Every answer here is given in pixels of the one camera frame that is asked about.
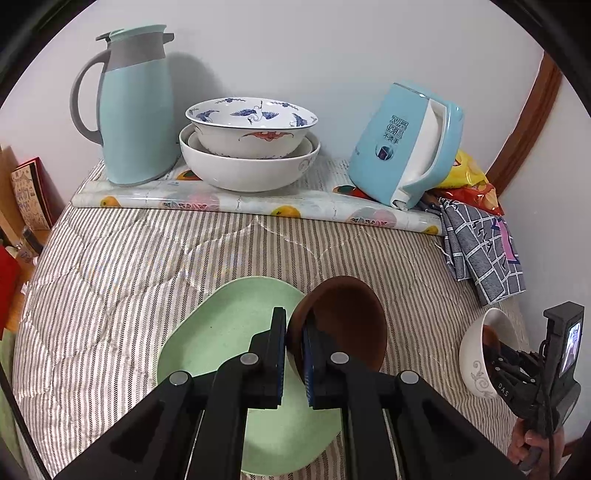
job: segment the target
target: striped mattress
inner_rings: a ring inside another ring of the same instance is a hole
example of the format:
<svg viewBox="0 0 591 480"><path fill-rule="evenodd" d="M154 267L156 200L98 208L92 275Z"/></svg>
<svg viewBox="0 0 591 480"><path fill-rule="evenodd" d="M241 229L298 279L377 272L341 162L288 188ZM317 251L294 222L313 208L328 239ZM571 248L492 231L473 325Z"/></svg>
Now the striped mattress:
<svg viewBox="0 0 591 480"><path fill-rule="evenodd" d="M348 223L68 206L30 283L14 359L15 396L49 472L148 394L175 327L217 288L246 275L275 277L304 293L336 275L363 280L388 319L382 371L417 371L505 451L515 417L500 398L471 395L458 366L462 336L485 309L469 282L452 279L439 241ZM515 298L498 306L527 347ZM40 478L21 448L31 477ZM282 480L336 480L344 471L337 437Z"/></svg>

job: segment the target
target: stacked bowls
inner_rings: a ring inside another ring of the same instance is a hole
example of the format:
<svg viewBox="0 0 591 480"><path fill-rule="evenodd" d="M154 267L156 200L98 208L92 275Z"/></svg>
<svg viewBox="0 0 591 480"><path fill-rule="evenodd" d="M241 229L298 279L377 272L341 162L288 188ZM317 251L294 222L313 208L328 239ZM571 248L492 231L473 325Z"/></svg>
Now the stacked bowls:
<svg viewBox="0 0 591 480"><path fill-rule="evenodd" d="M296 181L318 156L310 111L264 98L222 98L193 105L179 135L187 165L204 181L238 192Z"/></svg>

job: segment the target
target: electric kettle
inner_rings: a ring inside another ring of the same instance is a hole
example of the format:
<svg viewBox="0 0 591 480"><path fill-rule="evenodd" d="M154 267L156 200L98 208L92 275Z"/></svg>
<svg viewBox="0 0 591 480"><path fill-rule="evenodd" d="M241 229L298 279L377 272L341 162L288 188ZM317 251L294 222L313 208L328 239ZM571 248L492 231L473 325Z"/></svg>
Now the electric kettle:
<svg viewBox="0 0 591 480"><path fill-rule="evenodd" d="M462 126L457 105L394 83L357 143L349 177L380 203L414 207L452 169Z"/></svg>

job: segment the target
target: screw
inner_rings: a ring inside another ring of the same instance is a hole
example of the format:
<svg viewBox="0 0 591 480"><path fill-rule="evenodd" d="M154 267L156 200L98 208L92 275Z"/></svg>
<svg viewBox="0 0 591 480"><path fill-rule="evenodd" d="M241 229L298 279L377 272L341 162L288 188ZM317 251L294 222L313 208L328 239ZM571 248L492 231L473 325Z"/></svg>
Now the screw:
<svg viewBox="0 0 591 480"><path fill-rule="evenodd" d="M418 375L412 370L406 370L400 374L400 380L406 384L413 385L418 382Z"/></svg>
<svg viewBox="0 0 591 480"><path fill-rule="evenodd" d="M330 359L334 364L342 365L349 361L349 355L345 352L335 352L330 356Z"/></svg>
<svg viewBox="0 0 591 480"><path fill-rule="evenodd" d="M179 385L186 383L188 379L189 376L187 375L187 372L178 371L171 374L168 378L168 381L171 382L175 387L178 387Z"/></svg>
<svg viewBox="0 0 591 480"><path fill-rule="evenodd" d="M240 357L240 363L243 365L254 365L258 362L258 355L256 353L245 353Z"/></svg>

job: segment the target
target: white wall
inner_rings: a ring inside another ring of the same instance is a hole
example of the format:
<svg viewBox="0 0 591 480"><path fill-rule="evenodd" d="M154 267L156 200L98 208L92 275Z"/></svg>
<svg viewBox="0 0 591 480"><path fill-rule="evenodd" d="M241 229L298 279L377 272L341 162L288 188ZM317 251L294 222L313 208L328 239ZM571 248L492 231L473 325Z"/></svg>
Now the white wall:
<svg viewBox="0 0 591 480"><path fill-rule="evenodd" d="M492 164L530 92L542 56L489 0L98 0L33 61L0 109L0 142L40 156L63 200L100 157L74 128L72 81L121 27L166 23L177 127L192 103L265 95L320 118L326 151L348 158L391 82L412 80L464 107L463 148ZM82 85L89 126L100 67Z"/></svg>
<svg viewBox="0 0 591 480"><path fill-rule="evenodd" d="M542 134L501 196L527 292L519 302L532 348L545 338L542 312L564 301L586 307L575 370L582 393L567 420L567 440L591 420L591 118L566 79Z"/></svg>

